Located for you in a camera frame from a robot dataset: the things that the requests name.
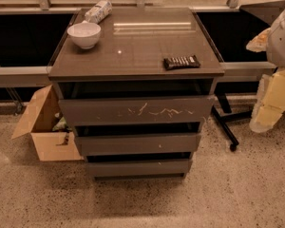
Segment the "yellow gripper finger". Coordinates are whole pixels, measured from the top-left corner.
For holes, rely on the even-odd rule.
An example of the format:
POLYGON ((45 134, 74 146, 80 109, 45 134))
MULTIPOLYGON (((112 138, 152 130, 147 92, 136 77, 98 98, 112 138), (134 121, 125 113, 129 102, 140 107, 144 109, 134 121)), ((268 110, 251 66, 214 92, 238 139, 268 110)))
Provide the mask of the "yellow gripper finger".
POLYGON ((265 51, 270 31, 270 28, 263 30, 259 35, 255 36, 251 41, 248 42, 246 49, 252 52, 265 51))
POLYGON ((249 126, 256 133, 272 129, 285 112, 285 68, 259 81, 249 126))

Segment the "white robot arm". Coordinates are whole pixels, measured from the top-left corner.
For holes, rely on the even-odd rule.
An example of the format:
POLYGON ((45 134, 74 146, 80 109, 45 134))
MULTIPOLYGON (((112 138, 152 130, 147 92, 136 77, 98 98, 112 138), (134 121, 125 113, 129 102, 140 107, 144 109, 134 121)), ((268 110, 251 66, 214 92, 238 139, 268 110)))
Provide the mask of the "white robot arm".
POLYGON ((272 76, 261 77, 249 123, 252 131, 262 133, 272 129, 285 112, 285 10, 246 48, 253 52, 265 51, 267 60, 277 67, 272 76))

